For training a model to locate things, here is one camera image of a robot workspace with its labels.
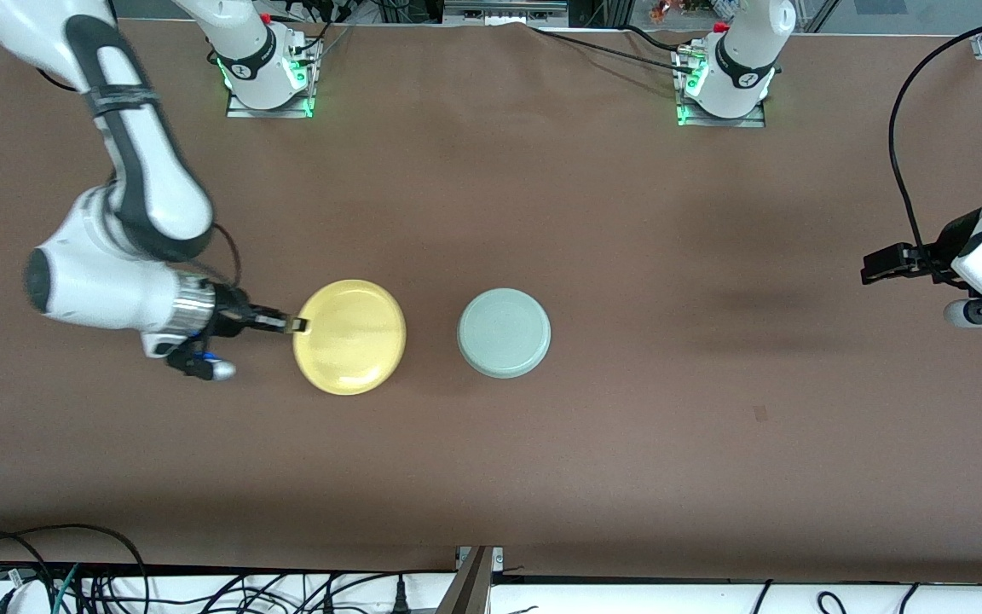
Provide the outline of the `yellow round plate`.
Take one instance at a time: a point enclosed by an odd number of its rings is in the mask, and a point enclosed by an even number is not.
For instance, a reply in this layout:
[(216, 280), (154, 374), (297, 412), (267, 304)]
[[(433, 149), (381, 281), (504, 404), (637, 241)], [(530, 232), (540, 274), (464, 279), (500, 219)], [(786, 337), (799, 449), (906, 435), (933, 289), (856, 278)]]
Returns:
[(404, 356), (407, 327), (398, 302), (381, 285), (341, 280), (320, 288), (297, 313), (292, 335), (297, 368), (317, 389), (354, 396), (378, 388)]

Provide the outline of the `pale green round plate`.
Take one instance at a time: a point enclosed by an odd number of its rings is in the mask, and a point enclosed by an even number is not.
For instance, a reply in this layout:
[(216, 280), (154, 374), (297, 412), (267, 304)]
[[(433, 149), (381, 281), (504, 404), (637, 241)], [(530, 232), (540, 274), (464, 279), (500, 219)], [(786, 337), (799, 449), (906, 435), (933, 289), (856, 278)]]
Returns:
[(495, 379), (521, 377), (551, 349), (551, 320), (526, 292), (494, 288), (476, 295), (461, 311), (457, 345), (476, 372)]

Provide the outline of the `brown table cover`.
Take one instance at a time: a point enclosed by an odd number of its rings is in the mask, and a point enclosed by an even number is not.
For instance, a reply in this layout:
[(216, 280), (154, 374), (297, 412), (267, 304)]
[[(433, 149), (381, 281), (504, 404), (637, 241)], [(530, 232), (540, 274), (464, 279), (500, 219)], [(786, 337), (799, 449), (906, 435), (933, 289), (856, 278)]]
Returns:
[[(760, 130), (681, 127), (642, 66), (523, 25), (356, 27), (307, 120), (226, 116), (187, 22), (124, 22), (250, 295), (387, 288), (381, 387), (312, 387), (245, 332), (202, 382), (63, 325), (23, 268), (110, 172), (84, 102), (0, 48), (0, 531), (85, 522), (151, 565), (982, 582), (982, 329), (955, 290), (862, 285), (910, 233), (893, 97), (937, 38), (784, 47)], [(507, 287), (551, 349), (461, 356)]]

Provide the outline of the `grey metal box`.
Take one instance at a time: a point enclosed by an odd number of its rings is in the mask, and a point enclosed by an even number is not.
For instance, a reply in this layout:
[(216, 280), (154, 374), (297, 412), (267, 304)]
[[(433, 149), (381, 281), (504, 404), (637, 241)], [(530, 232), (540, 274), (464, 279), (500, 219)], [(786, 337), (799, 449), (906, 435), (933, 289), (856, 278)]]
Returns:
[(444, 25), (569, 27), (568, 0), (442, 0)]

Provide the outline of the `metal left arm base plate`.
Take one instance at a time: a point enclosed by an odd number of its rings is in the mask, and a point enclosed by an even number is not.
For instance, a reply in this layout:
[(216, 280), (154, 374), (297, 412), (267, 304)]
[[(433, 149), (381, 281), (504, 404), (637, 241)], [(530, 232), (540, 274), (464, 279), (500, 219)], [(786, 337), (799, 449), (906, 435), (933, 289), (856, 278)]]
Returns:
[(763, 128), (766, 125), (764, 99), (775, 70), (764, 75), (748, 72), (733, 78), (713, 57), (697, 45), (679, 46), (670, 52), (675, 67), (686, 72), (674, 74), (677, 94), (677, 120), (685, 127)]

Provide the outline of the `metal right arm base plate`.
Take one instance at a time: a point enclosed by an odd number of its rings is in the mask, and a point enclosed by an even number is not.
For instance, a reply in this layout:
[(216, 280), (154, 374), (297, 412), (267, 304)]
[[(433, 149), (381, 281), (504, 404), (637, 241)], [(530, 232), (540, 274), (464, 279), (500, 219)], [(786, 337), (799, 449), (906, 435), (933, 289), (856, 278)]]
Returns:
[(257, 80), (241, 82), (225, 74), (230, 118), (312, 118), (323, 42), (293, 48), (295, 55), (270, 63)]

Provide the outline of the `aluminium frame profile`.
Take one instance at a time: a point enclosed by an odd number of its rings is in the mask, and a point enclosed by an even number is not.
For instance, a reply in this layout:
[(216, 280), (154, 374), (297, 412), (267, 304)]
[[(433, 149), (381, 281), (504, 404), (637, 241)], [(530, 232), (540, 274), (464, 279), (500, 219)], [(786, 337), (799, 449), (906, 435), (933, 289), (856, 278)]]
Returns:
[(457, 548), (457, 572), (434, 614), (488, 614), (495, 574), (504, 569), (501, 547)]

